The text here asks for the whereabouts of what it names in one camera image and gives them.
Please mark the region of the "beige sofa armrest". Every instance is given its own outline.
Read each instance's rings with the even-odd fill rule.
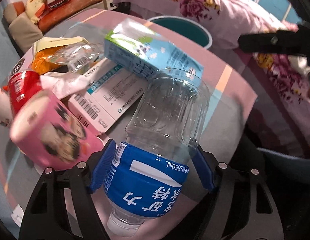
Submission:
[[[42,32],[33,24],[28,18],[27,14],[23,12],[14,19],[8,27],[10,35],[20,47],[20,49],[26,53],[35,41],[42,38]]]

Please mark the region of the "red soda can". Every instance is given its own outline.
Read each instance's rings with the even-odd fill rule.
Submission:
[[[24,70],[14,74],[8,82],[10,106],[13,117],[23,105],[37,92],[42,90],[40,76],[33,70]]]

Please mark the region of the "plastic bottle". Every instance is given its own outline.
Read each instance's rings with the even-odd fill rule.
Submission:
[[[150,79],[104,180],[113,233],[133,236],[146,219],[171,210],[198,146],[208,101],[207,86],[189,72],[167,68]]]

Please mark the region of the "bottle cap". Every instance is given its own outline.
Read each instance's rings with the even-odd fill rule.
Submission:
[[[107,221],[108,228],[118,236],[130,237],[135,235],[141,225],[129,225],[116,218],[113,213]]]

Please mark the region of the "orange sofa cushion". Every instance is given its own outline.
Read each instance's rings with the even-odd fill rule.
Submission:
[[[71,0],[56,10],[46,14],[38,22],[38,28],[45,33],[61,21],[66,20],[81,10],[101,1],[103,0]]]

